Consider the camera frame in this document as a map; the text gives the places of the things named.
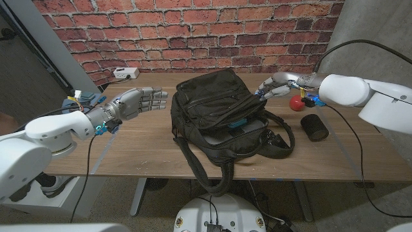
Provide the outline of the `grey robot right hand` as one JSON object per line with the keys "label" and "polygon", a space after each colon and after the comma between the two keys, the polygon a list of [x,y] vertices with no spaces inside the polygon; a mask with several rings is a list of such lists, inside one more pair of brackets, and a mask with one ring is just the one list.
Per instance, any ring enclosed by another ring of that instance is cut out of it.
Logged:
{"label": "grey robot right hand", "polygon": [[276,72],[259,85],[254,95],[257,95],[260,101],[265,101],[273,97],[288,95],[292,88],[318,93],[321,83],[327,76],[328,74],[315,72]]}

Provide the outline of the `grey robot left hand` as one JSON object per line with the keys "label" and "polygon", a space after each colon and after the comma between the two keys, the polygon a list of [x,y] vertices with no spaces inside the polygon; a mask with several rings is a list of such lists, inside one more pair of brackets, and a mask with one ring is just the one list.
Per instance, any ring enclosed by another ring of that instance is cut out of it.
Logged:
{"label": "grey robot left hand", "polygon": [[168,93],[161,87],[132,88],[86,113],[96,134],[115,133],[124,121],[140,113],[166,108]]}

